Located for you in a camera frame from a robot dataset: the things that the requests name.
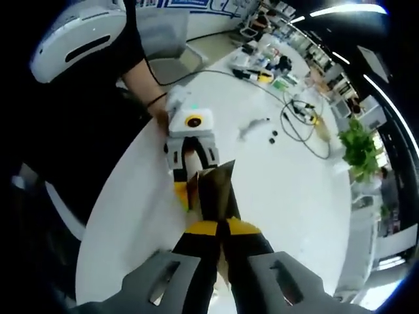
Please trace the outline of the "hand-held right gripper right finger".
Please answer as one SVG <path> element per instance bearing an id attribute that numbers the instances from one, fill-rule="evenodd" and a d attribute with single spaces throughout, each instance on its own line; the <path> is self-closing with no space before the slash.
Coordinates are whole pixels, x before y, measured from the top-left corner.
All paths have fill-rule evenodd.
<path id="1" fill-rule="evenodd" d="M 228 280 L 238 313 L 366 313 L 326 293 L 321 277 L 274 251 L 254 225 L 230 218 L 225 226 Z"/>

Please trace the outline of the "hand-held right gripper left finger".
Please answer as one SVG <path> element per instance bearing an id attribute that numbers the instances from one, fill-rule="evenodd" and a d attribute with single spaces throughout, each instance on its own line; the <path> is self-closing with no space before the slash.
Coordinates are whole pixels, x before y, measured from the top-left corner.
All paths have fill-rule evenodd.
<path id="1" fill-rule="evenodd" d="M 131 271 L 121 289 L 71 313 L 207 313 L 217 278 L 217 223 L 187 228 L 172 251 L 159 252 Z"/>

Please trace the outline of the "person's left hand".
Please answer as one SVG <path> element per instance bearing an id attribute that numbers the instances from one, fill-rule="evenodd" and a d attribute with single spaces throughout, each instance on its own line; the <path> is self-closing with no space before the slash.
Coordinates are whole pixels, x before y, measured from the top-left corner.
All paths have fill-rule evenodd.
<path id="1" fill-rule="evenodd" d="M 167 135 L 169 118 L 168 112 L 166 110 L 166 96 L 164 96 L 156 102 L 156 104 L 153 106 L 153 110 L 154 117 L 156 118 L 159 128 L 161 129 L 164 135 Z"/>

